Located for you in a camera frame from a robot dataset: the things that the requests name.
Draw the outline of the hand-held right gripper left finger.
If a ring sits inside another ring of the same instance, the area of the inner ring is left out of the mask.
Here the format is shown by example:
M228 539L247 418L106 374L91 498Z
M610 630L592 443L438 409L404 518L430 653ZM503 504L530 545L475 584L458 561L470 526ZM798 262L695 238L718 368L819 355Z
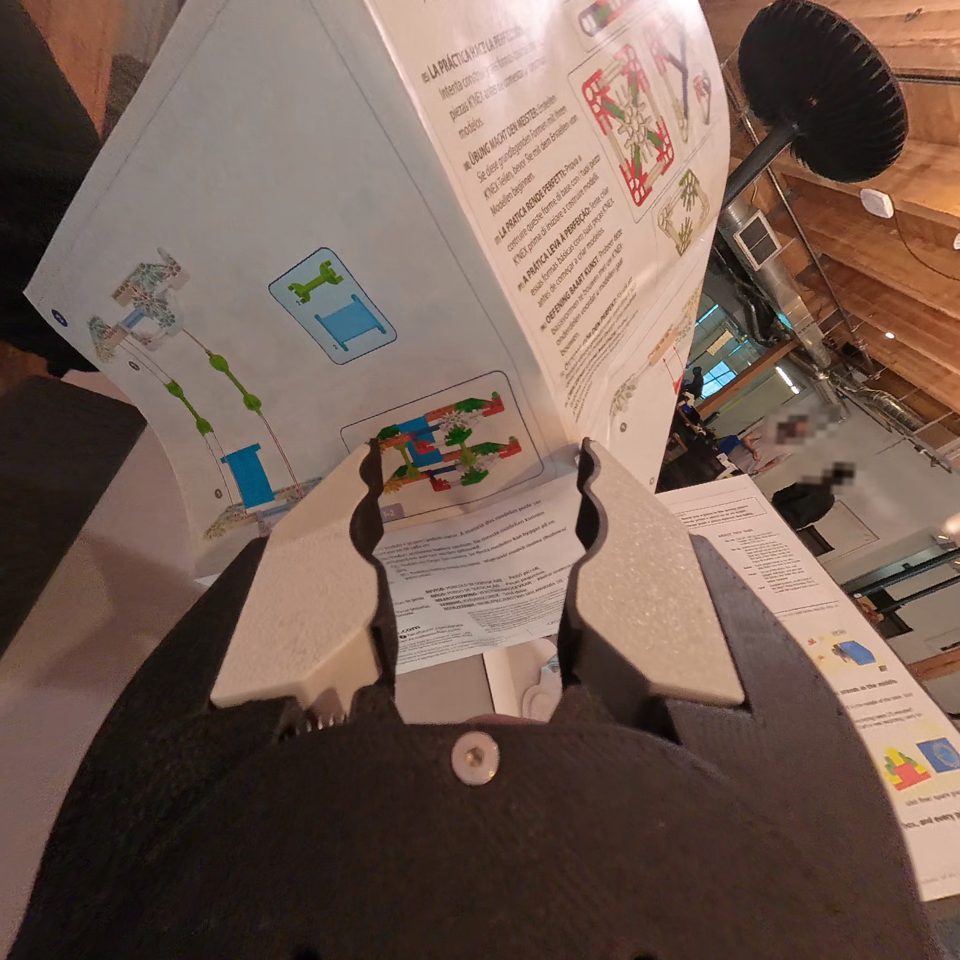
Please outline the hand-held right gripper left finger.
M358 690L396 688L379 444L358 446L266 541L210 699L219 708L292 697L323 719Z

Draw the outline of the silver air duct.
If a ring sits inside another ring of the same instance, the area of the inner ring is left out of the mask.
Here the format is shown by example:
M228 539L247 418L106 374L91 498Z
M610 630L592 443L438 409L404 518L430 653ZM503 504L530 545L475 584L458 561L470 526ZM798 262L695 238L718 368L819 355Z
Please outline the silver air duct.
M784 247L762 211L735 198L720 214L718 231L735 262L765 297L778 323L790 331L812 366L826 371L832 356L823 333L782 263Z

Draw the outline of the toy instruction booklet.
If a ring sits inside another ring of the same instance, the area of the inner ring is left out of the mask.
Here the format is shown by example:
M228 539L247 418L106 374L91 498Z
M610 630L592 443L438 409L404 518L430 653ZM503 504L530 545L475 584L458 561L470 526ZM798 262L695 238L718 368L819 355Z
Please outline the toy instruction booklet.
M377 439L399 669L545 638L582 438L652 489L730 156L698 2L189 2L30 281L195 573Z

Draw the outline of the person's black clothing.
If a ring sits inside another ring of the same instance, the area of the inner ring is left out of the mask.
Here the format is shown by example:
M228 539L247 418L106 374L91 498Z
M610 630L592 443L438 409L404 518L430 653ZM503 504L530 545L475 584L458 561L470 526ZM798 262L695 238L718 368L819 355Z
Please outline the person's black clothing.
M33 19L1 3L1 334L54 377L94 372L23 293L101 147Z

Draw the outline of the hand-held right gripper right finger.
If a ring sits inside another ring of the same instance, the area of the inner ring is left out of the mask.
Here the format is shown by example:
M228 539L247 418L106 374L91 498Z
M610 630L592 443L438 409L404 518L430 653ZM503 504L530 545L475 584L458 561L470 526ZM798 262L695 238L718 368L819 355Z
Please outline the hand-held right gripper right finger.
M575 534L557 635L564 689L604 706L745 694L688 529L598 441L578 461Z

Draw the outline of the printed instruction sheet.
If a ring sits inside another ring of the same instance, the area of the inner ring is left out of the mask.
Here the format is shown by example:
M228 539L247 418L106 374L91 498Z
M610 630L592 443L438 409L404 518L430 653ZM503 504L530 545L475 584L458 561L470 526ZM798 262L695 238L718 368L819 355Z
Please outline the printed instruction sheet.
M959 894L959 733L752 479L669 490L804 649L864 740L904 832L922 898Z

